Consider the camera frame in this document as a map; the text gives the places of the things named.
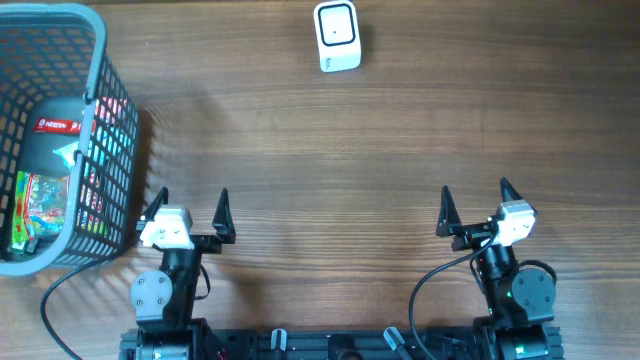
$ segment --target wood grain surface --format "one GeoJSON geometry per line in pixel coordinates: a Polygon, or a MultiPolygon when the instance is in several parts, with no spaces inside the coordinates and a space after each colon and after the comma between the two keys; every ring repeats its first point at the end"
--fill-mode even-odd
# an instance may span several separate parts
{"type": "MultiPolygon", "coordinates": [[[[567,359],[638,358],[633,2],[362,0],[363,63],[336,74],[319,69],[314,1],[101,3],[142,120],[131,219],[167,186],[207,230],[230,191],[237,243],[203,259],[213,290],[194,316],[406,327],[417,280],[460,255],[434,235],[442,185],[477,222],[506,176],[539,211],[516,255],[558,272],[567,359]]],[[[130,283],[160,258],[138,247],[61,286],[53,326],[83,358],[115,358],[136,326],[130,283]]],[[[65,358],[38,313],[65,272],[0,279],[0,357],[65,358]]],[[[487,308],[459,266],[416,311],[420,325],[465,325],[487,308]]]]}

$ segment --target gray wire basket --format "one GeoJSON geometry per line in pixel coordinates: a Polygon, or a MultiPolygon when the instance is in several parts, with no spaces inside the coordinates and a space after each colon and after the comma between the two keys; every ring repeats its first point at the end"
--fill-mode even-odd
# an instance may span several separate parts
{"type": "Polygon", "coordinates": [[[88,7],[0,5],[0,275],[80,266],[124,243],[140,127],[106,47],[106,26],[88,7]],[[82,123],[79,137],[34,132],[43,117],[82,123]],[[33,255],[6,251],[17,172],[69,175],[53,150],[74,141],[62,231],[33,255]]]}

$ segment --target wooden table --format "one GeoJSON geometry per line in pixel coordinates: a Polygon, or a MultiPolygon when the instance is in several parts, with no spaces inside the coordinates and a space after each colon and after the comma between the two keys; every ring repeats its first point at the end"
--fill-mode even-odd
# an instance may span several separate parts
{"type": "MultiPolygon", "coordinates": [[[[358,1],[363,63],[323,74],[314,1],[96,5],[140,111],[137,197],[161,186],[208,229],[228,187],[235,245],[203,259],[217,328],[407,326],[440,189],[482,221],[506,176],[539,210],[520,260],[557,271],[568,359],[640,351],[640,11],[618,2],[358,1]]],[[[60,287],[49,316],[81,356],[113,359],[138,247],[60,287]]],[[[65,358],[38,313],[65,271],[0,279],[0,353],[65,358]]],[[[469,269],[428,283],[420,325],[487,308],[469,269]]]]}

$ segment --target snack bag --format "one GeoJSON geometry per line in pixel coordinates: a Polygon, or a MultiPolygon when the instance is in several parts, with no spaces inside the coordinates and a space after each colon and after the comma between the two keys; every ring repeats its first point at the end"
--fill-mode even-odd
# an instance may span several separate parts
{"type": "MultiPolygon", "coordinates": [[[[91,173],[89,175],[89,183],[95,185],[96,187],[100,187],[100,178],[95,176],[95,173],[91,173]]],[[[84,193],[85,186],[82,185],[81,194],[84,193]]],[[[84,199],[85,206],[88,206],[91,210],[95,210],[98,213],[102,211],[102,197],[98,196],[97,193],[91,190],[91,188],[87,188],[87,193],[84,199]]],[[[100,235],[107,235],[108,227],[104,226],[104,223],[100,222],[100,219],[90,214],[88,211],[81,211],[78,213],[78,220],[80,221],[80,226],[83,229],[87,229],[91,232],[100,235]]]]}
{"type": "MultiPolygon", "coordinates": [[[[120,131],[120,129],[118,128],[113,129],[113,133],[114,133],[113,136],[116,139],[120,140],[120,142],[124,147],[129,147],[131,145],[131,139],[129,139],[128,136],[125,136],[124,132],[120,131]]],[[[118,156],[122,151],[122,146],[120,146],[117,142],[115,142],[113,140],[113,137],[109,137],[107,135],[108,134],[106,133],[106,131],[104,133],[102,132],[102,128],[99,128],[98,131],[96,132],[96,137],[98,138],[98,140],[100,140],[100,142],[102,143],[102,146],[104,146],[108,152],[112,153],[115,156],[118,156]]],[[[62,158],[62,161],[64,162],[64,166],[66,166],[69,170],[71,170],[73,165],[75,165],[76,163],[75,152],[78,150],[79,147],[80,147],[79,142],[76,141],[69,145],[63,146],[60,149],[53,150],[53,153],[60,156],[62,158]]],[[[93,159],[93,161],[97,162],[100,166],[102,166],[106,159],[105,153],[99,150],[94,151],[95,149],[96,147],[93,146],[93,140],[91,140],[91,142],[89,143],[88,155],[91,159],[93,159]]]]}
{"type": "Polygon", "coordinates": [[[18,171],[11,242],[57,235],[64,226],[69,177],[18,171]]]}
{"type": "MultiPolygon", "coordinates": [[[[100,120],[109,125],[114,125],[115,117],[111,116],[109,109],[115,116],[124,117],[126,115],[127,100],[123,100],[122,106],[114,98],[103,97],[101,105],[96,105],[95,115],[100,114],[100,120]]],[[[43,132],[51,134],[78,135],[82,131],[82,123],[66,119],[53,119],[41,117],[33,127],[33,132],[43,132]]],[[[93,121],[91,132],[96,131],[96,122],[93,121]]]]}

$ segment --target black wire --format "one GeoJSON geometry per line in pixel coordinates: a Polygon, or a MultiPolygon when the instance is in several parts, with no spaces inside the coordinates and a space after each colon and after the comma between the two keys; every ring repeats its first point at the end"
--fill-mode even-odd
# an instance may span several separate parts
{"type": "Polygon", "coordinates": [[[207,274],[207,269],[204,268],[204,265],[200,264],[200,273],[204,276],[204,282],[207,284],[207,294],[206,295],[198,295],[195,297],[195,300],[203,300],[206,299],[207,296],[211,293],[211,283],[209,282],[209,275],[207,274]]]}
{"type": "Polygon", "coordinates": [[[522,261],[518,264],[518,268],[521,268],[523,266],[537,266],[539,268],[542,268],[544,271],[546,271],[547,273],[549,273],[549,275],[551,275],[551,279],[553,279],[553,285],[555,285],[558,282],[558,275],[556,275],[556,271],[553,270],[553,268],[545,263],[543,263],[540,260],[525,260],[522,261]]]}
{"type": "Polygon", "coordinates": [[[416,301],[416,296],[418,295],[418,291],[420,291],[420,288],[422,287],[422,285],[424,285],[425,282],[427,282],[430,278],[432,278],[435,274],[439,273],[440,271],[446,270],[452,266],[458,265],[467,260],[474,259],[476,256],[485,252],[493,244],[493,241],[495,239],[496,237],[494,235],[491,237],[491,239],[489,239],[489,241],[486,244],[484,244],[484,246],[478,249],[478,251],[468,254],[466,256],[463,256],[459,259],[453,260],[449,263],[446,263],[444,265],[441,265],[431,270],[427,275],[422,277],[422,279],[420,279],[420,281],[418,281],[418,283],[416,284],[416,287],[413,288],[413,292],[411,293],[411,298],[409,299],[409,326],[411,326],[411,332],[413,333],[413,336],[416,338],[418,345],[420,346],[422,351],[424,351],[424,353],[427,355],[427,359],[437,360],[435,357],[433,357],[433,355],[431,355],[427,347],[422,343],[422,341],[420,340],[420,336],[418,335],[418,330],[416,330],[416,324],[413,319],[413,305],[416,301]]]}
{"type": "Polygon", "coordinates": [[[53,340],[55,340],[58,345],[60,345],[60,347],[62,348],[62,350],[64,350],[72,359],[75,360],[82,360],[82,358],[80,356],[78,356],[76,353],[73,352],[73,350],[71,350],[69,348],[69,346],[67,346],[67,344],[64,343],[64,341],[62,341],[62,339],[60,338],[60,336],[58,336],[58,334],[56,333],[55,330],[53,330],[53,327],[51,326],[51,323],[49,322],[49,318],[47,317],[47,299],[49,299],[49,295],[51,295],[51,293],[53,292],[53,290],[55,290],[58,286],[60,286],[60,284],[62,284],[63,282],[67,281],[68,279],[70,279],[72,276],[81,273],[91,267],[94,267],[96,265],[114,260],[115,258],[117,258],[118,256],[124,254],[125,252],[127,252],[127,250],[131,249],[136,243],[134,242],[131,245],[128,245],[125,248],[122,248],[120,251],[117,251],[109,256],[107,256],[104,259],[99,259],[99,260],[94,260],[92,262],[89,262],[87,264],[84,264],[78,268],[76,268],[75,270],[69,272],[68,274],[64,275],[63,277],[61,277],[60,279],[58,279],[56,282],[53,283],[53,285],[51,285],[51,287],[49,287],[49,289],[47,289],[47,291],[45,291],[44,295],[42,296],[42,301],[40,302],[40,316],[42,316],[42,322],[44,323],[44,327],[47,328],[47,331],[49,332],[49,335],[51,335],[51,337],[53,338],[53,340]]]}

